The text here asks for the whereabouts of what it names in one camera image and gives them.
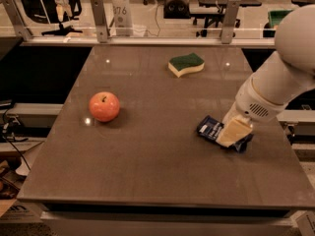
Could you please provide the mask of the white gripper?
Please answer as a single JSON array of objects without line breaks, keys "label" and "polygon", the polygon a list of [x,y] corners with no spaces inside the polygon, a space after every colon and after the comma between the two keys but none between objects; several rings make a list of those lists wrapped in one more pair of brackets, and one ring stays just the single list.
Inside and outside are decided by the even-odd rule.
[{"label": "white gripper", "polygon": [[252,132],[251,122],[269,122],[283,112],[285,107],[286,104],[274,104],[264,98],[256,91],[253,77],[249,77],[223,117],[224,125],[216,142],[226,148],[232,146]]}]

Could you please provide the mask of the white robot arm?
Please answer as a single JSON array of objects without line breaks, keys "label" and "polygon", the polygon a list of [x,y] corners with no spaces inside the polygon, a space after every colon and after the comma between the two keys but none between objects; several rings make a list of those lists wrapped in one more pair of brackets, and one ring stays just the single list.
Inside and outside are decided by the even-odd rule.
[{"label": "white robot arm", "polygon": [[269,122],[299,95],[315,88],[315,5],[285,16],[275,33],[272,55],[240,87],[225,114],[217,143],[230,147],[257,122]]}]

